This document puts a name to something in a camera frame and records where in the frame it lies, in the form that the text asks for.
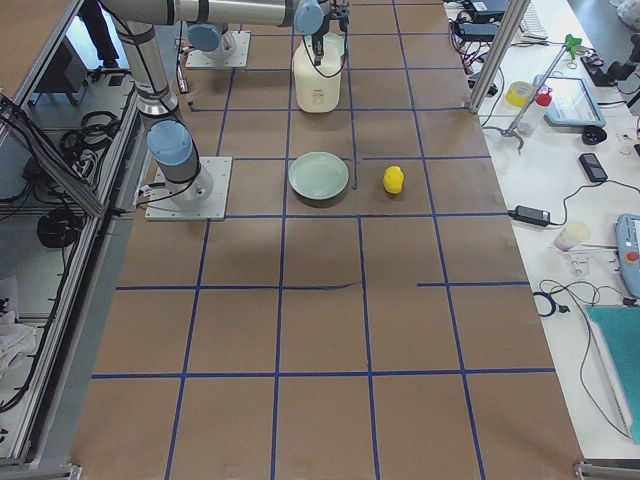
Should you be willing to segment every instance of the green cutting mat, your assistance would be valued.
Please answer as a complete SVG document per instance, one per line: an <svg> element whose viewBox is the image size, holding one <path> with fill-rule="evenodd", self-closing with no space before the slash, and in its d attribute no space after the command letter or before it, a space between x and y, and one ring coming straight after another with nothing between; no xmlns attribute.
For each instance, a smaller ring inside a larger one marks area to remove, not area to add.
<svg viewBox="0 0 640 480"><path fill-rule="evenodd" d="M640 307L590 307L600 326L631 409L631 437L640 444Z"/></svg>

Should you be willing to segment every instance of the power adapter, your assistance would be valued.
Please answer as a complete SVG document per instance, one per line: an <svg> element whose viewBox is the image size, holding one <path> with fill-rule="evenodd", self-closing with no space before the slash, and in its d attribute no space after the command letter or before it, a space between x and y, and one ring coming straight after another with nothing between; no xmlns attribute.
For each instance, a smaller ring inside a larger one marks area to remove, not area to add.
<svg viewBox="0 0 640 480"><path fill-rule="evenodd" d="M545 210L537 208L523 207L518 205L515 209L509 210L509 216L519 222L547 227L551 224L551 214Z"/></svg>

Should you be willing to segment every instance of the white mounting plate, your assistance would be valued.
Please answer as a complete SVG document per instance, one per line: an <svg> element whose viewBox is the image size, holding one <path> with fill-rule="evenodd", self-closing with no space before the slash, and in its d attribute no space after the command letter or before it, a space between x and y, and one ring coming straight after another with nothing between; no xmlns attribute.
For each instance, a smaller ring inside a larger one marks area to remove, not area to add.
<svg viewBox="0 0 640 480"><path fill-rule="evenodd" d="M236 41L236 51L227 58L214 60L202 53L201 50L189 52L187 57L187 68L198 70L217 70L225 68L244 68L247 66L249 57L249 43L251 42L251 32L231 32Z"/></svg>
<svg viewBox="0 0 640 480"><path fill-rule="evenodd" d="M147 204L147 220L224 220L231 178L231 157L200 157L202 168L207 169L213 178L213 190L204 200L194 202L188 209L174 203L171 199L159 200ZM155 182L164 182L164 175L158 169ZM164 188L154 189L150 200L167 195Z"/></svg>

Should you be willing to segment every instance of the green clamp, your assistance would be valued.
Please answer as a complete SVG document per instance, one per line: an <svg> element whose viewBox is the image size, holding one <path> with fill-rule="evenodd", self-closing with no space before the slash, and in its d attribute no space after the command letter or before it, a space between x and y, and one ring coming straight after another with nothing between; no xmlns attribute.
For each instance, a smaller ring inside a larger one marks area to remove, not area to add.
<svg viewBox="0 0 640 480"><path fill-rule="evenodd" d="M571 34L568 34L564 37L564 48L567 49L567 52L571 55L571 60L576 59L576 47L582 45L582 39L574 37Z"/></svg>

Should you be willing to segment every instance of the black round object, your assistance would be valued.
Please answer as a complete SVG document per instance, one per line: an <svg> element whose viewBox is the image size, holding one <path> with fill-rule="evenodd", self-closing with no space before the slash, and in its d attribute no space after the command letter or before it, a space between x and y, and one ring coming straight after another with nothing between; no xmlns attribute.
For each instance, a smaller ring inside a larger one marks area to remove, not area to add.
<svg viewBox="0 0 640 480"><path fill-rule="evenodd" d="M82 231L82 219L64 207L51 210L38 220L36 233L47 248L64 248L74 243Z"/></svg>
<svg viewBox="0 0 640 480"><path fill-rule="evenodd" d="M607 132L601 127L587 125L582 129L582 142L585 145L597 145L607 139Z"/></svg>

